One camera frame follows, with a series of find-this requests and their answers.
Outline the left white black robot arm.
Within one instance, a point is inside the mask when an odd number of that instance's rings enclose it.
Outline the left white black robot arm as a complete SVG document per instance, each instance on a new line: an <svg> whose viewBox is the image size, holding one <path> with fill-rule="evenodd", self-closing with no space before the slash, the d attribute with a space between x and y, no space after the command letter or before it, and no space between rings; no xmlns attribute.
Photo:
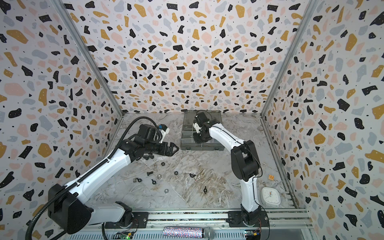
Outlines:
<svg viewBox="0 0 384 240"><path fill-rule="evenodd" d="M164 141L170 129L142 124L137 134L121 138L113 152L83 175L65 186L54 185L49 199L58 196L48 208L48 216L67 234L75 234L88 225L115 223L118 227L131 227L134 223L132 208L122 202L90 206L91 196L114 174L144 157L173 156L179 148Z"/></svg>

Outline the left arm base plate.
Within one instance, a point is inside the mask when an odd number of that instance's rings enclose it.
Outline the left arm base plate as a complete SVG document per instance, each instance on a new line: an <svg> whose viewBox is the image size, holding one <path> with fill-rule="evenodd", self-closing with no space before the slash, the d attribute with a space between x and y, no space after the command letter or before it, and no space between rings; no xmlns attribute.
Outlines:
<svg viewBox="0 0 384 240"><path fill-rule="evenodd" d="M129 212L116 223L105 223L105 229L145 229L148 219L148 212Z"/></svg>

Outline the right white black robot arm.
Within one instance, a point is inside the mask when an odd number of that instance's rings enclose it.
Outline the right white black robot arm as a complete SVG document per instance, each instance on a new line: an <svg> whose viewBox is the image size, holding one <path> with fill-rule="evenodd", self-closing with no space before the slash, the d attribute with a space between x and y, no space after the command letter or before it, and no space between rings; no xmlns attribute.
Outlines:
<svg viewBox="0 0 384 240"><path fill-rule="evenodd" d="M232 171L241 184L241 221L247 226L257 224L262 212L257 190L261 165L254 142L236 137L216 119L208 119L205 113L197 113L193 127L196 130L193 133L195 143L215 139L230 152Z"/></svg>

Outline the clear plastic compartment organizer box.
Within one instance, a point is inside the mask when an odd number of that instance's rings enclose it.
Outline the clear plastic compartment organizer box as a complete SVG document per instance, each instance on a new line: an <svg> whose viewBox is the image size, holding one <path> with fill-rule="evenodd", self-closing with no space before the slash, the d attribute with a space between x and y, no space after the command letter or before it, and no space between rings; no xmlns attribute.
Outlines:
<svg viewBox="0 0 384 240"><path fill-rule="evenodd" d="M203 119L205 122L210 122L211 120L216 120L217 122L222 122L221 112L220 111L205 111L205 110L195 110L195 111L186 111L183 120L182 127L182 137L181 137L181 150L187 151L223 151L225 147L220 144L219 141L212 139L208 136L209 130L206 127L203 127L200 132L197 132L199 126L196 125L196 116L201 116L198 118L200 121Z"/></svg>

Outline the black bolts pair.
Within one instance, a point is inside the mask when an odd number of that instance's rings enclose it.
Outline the black bolts pair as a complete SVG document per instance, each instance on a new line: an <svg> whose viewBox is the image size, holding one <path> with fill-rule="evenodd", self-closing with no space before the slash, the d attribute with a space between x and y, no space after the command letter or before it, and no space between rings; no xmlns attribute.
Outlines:
<svg viewBox="0 0 384 240"><path fill-rule="evenodd" d="M149 160L149 159L154 159L154 156L153 155L146 155L146 156L143 156L143 158L145 160Z"/></svg>

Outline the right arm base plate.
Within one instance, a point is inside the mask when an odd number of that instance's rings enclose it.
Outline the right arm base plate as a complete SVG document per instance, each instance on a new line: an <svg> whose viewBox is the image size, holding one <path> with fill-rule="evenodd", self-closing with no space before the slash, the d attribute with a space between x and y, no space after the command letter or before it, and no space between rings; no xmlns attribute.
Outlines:
<svg viewBox="0 0 384 240"><path fill-rule="evenodd" d="M248 213L244 211L229 211L226 222L231 228L269 227L269 219L265 211Z"/></svg>

